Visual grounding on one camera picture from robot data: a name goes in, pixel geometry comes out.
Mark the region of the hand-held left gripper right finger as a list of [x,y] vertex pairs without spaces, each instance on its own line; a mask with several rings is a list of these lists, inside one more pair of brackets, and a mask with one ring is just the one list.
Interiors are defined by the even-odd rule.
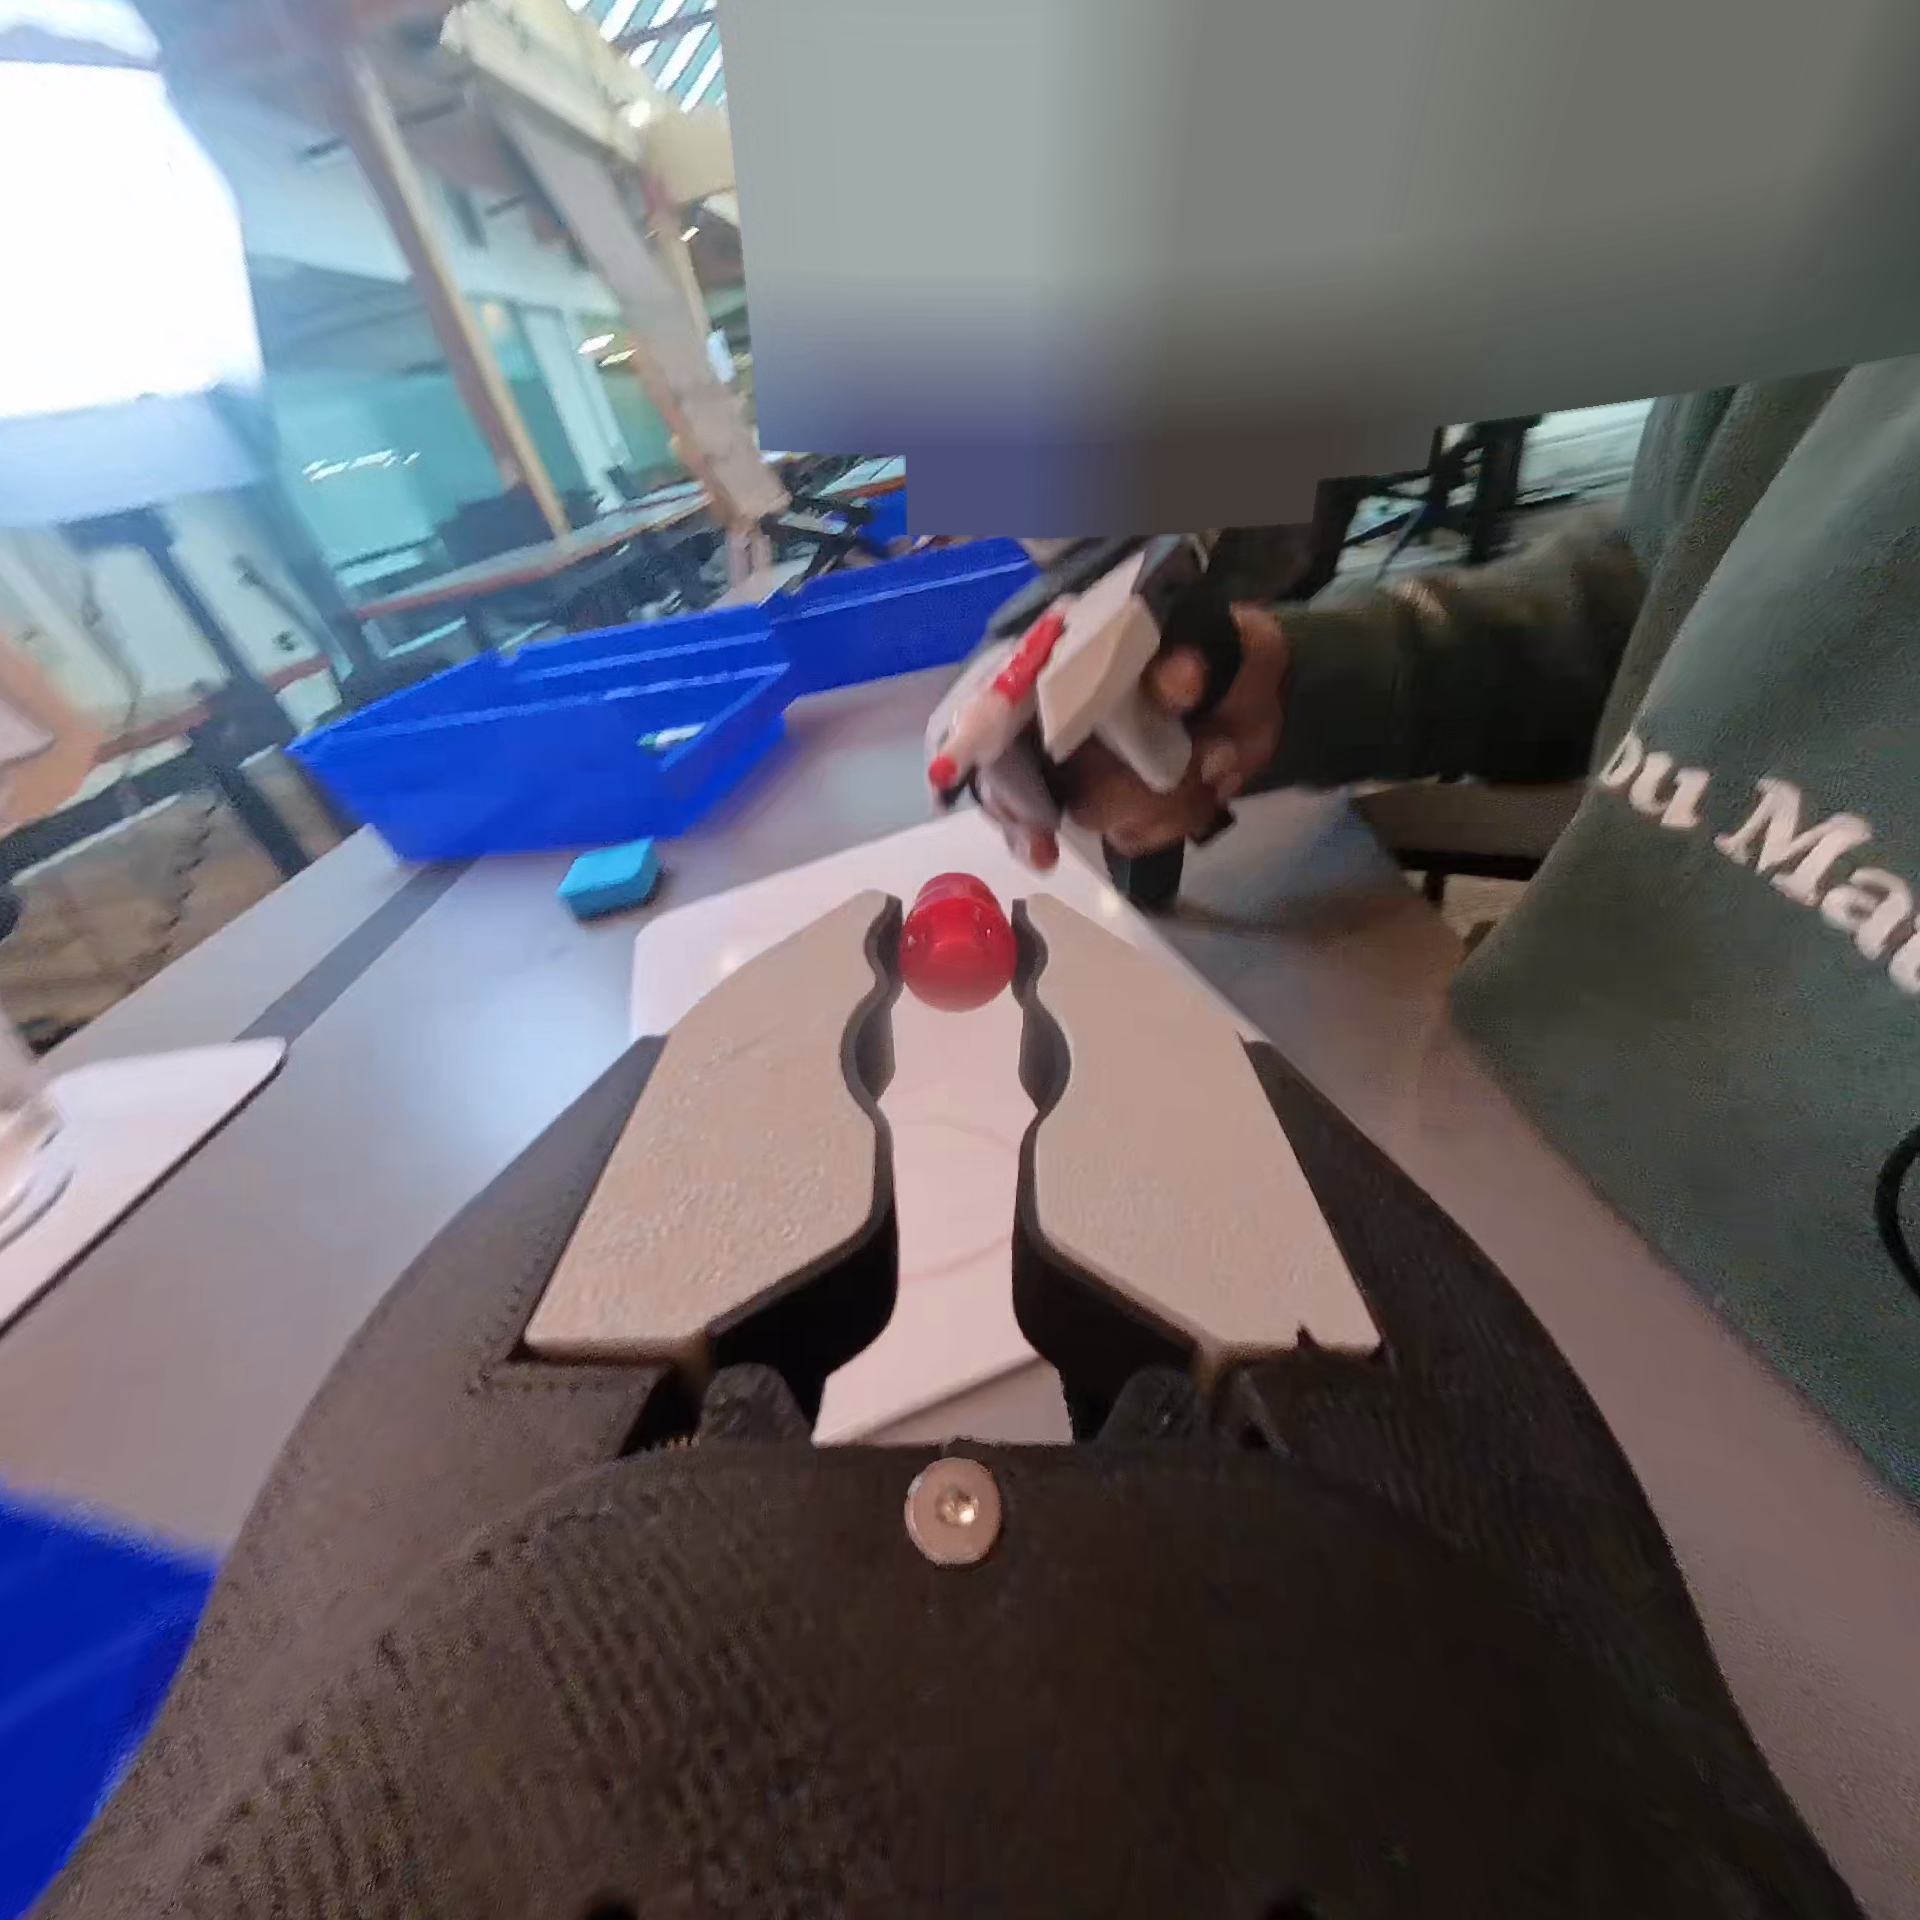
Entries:
[[1015,910],[1015,1315],[1075,1387],[1179,1357],[1202,1387],[1380,1330],[1232,1008],[1056,897]]

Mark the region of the green sweatshirt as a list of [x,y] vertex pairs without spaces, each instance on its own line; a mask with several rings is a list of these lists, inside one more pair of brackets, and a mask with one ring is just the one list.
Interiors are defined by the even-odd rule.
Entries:
[[1623,541],[1587,793],[1457,1030],[1915,1504],[1915,358],[1660,401]]

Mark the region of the red marker cap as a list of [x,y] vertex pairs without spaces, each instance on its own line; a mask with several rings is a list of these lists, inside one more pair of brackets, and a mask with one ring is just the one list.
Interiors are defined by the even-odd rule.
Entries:
[[945,871],[904,913],[897,950],[904,991],[939,1016],[972,1016],[1017,971],[1015,928],[986,880]]

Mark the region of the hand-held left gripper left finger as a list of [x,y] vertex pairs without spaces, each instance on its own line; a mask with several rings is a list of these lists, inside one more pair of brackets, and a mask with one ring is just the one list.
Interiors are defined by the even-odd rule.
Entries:
[[899,1294],[900,904],[856,894],[756,954],[664,1039],[528,1325],[538,1361],[755,1363],[826,1383]]

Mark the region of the white whiteboard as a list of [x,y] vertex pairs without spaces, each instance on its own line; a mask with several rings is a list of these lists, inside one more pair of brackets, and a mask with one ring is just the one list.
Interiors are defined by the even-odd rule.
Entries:
[[[912,906],[939,874],[986,880],[999,906],[1055,894],[1186,975],[1162,935],[1120,898],[1097,846],[1073,840],[1043,875],[1020,866],[994,829],[968,815],[824,856],[798,869],[691,893],[691,856],[636,935],[632,1031],[666,1033],[724,976],[817,921],[883,893]],[[1034,1117],[1020,1074],[1023,1013],[1004,993],[951,1016],[900,993],[897,1073],[880,1098],[894,1141],[899,1291],[888,1330],[824,1390],[820,1445],[923,1445],[953,1435],[1063,1443],[1056,1374],[1028,1349],[1014,1311],[1010,1232],[1017,1155]]]

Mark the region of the blue plastic bin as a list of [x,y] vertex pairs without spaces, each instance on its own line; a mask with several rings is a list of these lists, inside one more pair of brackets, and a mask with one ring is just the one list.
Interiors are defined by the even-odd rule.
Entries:
[[27,1913],[174,1686],[220,1562],[3,1499],[3,1915]]
[[292,757],[404,863],[592,850],[698,825],[783,746],[798,695],[774,621],[731,608],[478,656]]
[[792,693],[850,688],[968,662],[993,618],[1040,577],[1014,541],[926,549],[828,573],[770,607]]

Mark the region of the red dry-erase marker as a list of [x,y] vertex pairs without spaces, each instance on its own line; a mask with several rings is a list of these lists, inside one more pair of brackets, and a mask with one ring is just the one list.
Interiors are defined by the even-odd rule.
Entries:
[[1038,683],[1066,631],[1068,603],[1036,615],[1014,640],[991,643],[948,688],[926,737],[926,783],[939,809],[961,802],[975,777],[991,770],[1031,729]]

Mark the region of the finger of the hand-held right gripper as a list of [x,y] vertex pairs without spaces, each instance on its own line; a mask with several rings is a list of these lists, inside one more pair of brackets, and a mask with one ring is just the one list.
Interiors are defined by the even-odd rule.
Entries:
[[1071,759],[1092,739],[1122,759],[1171,757],[1171,720],[1142,693],[1162,653],[1145,573],[1148,561],[1122,561],[1073,599],[1036,687],[1044,757]]
[[1015,857],[1060,853],[1066,811],[1050,790],[1036,707],[962,707],[953,720],[953,768]]

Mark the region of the blue whiteboard eraser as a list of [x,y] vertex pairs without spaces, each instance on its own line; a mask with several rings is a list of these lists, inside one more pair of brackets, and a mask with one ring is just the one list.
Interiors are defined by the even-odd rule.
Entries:
[[609,921],[649,906],[664,878],[652,838],[578,856],[560,880],[559,902],[580,923]]

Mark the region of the person's right hand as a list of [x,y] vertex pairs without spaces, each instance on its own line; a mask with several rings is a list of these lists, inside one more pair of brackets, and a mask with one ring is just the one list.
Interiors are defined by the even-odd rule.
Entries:
[[1225,614],[1240,637],[1240,671],[1209,714],[1200,714],[1209,667],[1193,648],[1162,645],[1142,680],[1144,697],[1190,735],[1191,755],[1178,786],[1148,786],[1097,741],[1050,777],[1068,824],[1118,856],[1153,857],[1202,845],[1278,755],[1289,638],[1274,608],[1231,603]]

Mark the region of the wooden desk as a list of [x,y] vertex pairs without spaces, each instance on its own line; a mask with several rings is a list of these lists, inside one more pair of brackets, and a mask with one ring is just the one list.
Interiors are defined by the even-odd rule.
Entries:
[[783,465],[798,483],[788,506],[735,535],[694,483],[659,488],[588,526],[523,543],[422,582],[358,592],[364,630],[460,624],[480,645],[521,627],[570,631],[594,611],[704,611],[753,587],[777,587],[844,561],[880,553],[904,517],[906,459],[849,456]]

